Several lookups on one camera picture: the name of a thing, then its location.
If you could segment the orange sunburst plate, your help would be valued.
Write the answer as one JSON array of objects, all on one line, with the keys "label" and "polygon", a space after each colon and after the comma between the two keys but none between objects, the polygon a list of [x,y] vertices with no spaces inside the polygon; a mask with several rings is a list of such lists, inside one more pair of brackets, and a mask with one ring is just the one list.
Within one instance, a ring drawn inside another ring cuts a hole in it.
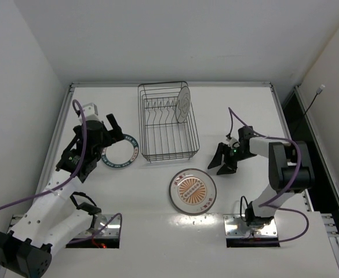
[{"label": "orange sunburst plate", "polygon": [[217,187],[211,176],[200,169],[184,169],[171,179],[169,199],[186,215],[201,215],[215,204]]}]

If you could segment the white plate with grey motif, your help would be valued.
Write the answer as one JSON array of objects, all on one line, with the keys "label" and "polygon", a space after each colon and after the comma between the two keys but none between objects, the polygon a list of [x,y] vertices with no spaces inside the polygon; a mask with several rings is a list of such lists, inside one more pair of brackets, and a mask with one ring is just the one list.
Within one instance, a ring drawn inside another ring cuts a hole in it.
[{"label": "white plate with grey motif", "polygon": [[180,92],[177,96],[176,109],[175,109],[175,117],[177,123],[183,123],[188,114],[191,106],[191,93],[188,86],[184,86],[181,88]]}]

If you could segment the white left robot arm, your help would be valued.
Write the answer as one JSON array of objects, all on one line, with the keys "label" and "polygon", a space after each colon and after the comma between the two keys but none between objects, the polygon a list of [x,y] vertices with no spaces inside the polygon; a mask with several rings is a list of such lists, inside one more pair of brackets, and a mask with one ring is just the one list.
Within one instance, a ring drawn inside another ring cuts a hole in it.
[{"label": "white left robot arm", "polygon": [[23,277],[42,277],[53,256],[66,245],[79,242],[78,234],[91,229],[92,239],[111,222],[99,207],[85,202],[64,220],[55,222],[96,168],[103,149],[124,139],[114,115],[108,114],[107,120],[111,130],[96,115],[81,118],[81,125],[73,128],[75,136],[63,151],[49,184],[8,232],[0,232],[2,267]]}]

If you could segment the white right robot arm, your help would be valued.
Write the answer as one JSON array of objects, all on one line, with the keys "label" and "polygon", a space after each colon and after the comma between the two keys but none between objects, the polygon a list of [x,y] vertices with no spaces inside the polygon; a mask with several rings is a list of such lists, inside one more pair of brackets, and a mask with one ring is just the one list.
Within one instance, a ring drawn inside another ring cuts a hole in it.
[{"label": "white right robot arm", "polygon": [[217,175],[234,174],[238,162],[255,156],[268,159],[268,185],[245,210],[246,225],[263,226],[271,222],[287,200],[314,185],[311,158],[303,141],[264,137],[252,126],[241,127],[238,134],[238,140],[229,136],[227,144],[218,144],[207,168],[217,167]]}]

